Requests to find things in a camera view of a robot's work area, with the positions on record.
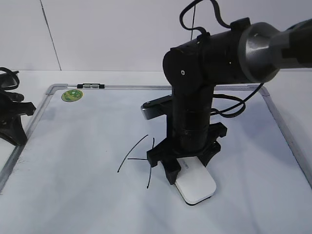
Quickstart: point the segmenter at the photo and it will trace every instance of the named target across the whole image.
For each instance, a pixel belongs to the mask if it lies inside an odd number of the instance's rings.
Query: white table
[[[55,83],[168,85],[162,72],[21,71],[19,78],[20,86],[14,92],[24,94],[25,101],[31,101],[35,106],[39,106],[47,88]],[[312,72],[283,71],[265,86],[312,167]],[[23,125],[26,126],[29,120],[30,117],[23,117]],[[0,139],[0,168],[13,148]]]

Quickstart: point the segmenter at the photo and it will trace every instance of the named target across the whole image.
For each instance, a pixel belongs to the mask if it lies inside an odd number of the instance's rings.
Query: white wall
[[[0,67],[59,70],[39,0],[2,0]]]
[[[178,17],[191,0],[42,0],[62,70],[161,71],[170,47],[189,40]],[[230,23],[250,17],[279,30],[312,18],[312,0],[218,0]],[[191,25],[192,11],[186,16]],[[196,8],[196,25],[213,33],[210,1]],[[58,70],[40,0],[4,0],[0,8],[0,66]]]
[[[160,71],[190,0],[44,0],[62,70]]]

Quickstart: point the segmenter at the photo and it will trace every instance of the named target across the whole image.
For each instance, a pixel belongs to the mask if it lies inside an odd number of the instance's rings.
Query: whiteboard
[[[311,233],[312,191],[263,97],[255,95],[228,127],[207,166],[213,197],[188,206],[161,165],[146,157],[165,137],[165,117],[144,120],[142,103],[168,90],[83,90],[76,102],[52,96],[2,195],[6,234]],[[222,91],[240,98],[250,91]],[[216,100],[224,109],[230,101]]]

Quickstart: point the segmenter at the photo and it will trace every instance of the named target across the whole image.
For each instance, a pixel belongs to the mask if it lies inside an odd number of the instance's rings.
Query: black clamp
[[[31,102],[21,103],[24,96],[18,93],[10,93],[7,90],[16,89],[20,80],[18,71],[0,67],[0,138],[13,145],[24,145],[27,136],[23,130],[20,116],[32,116],[36,110]]]

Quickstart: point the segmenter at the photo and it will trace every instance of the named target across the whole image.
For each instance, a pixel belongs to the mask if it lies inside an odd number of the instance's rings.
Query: white object
[[[175,185],[189,205],[210,198],[216,190],[214,179],[197,157],[179,158],[181,166]]]

